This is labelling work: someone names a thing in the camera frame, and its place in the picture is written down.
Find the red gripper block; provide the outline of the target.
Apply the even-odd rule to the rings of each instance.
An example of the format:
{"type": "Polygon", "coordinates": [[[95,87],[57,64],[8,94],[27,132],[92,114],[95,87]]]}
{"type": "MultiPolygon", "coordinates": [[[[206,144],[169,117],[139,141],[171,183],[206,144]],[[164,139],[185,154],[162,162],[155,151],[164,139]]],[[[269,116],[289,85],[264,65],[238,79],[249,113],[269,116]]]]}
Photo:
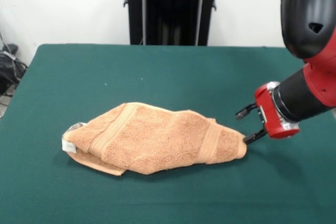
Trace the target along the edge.
{"type": "Polygon", "coordinates": [[[298,122],[288,121],[277,109],[273,100],[274,89],[280,85],[278,81],[268,82],[255,91],[256,103],[251,103],[235,114],[236,119],[246,117],[252,110],[258,108],[264,129],[244,137],[245,144],[264,137],[267,134],[273,139],[288,138],[300,132],[298,122]]]}

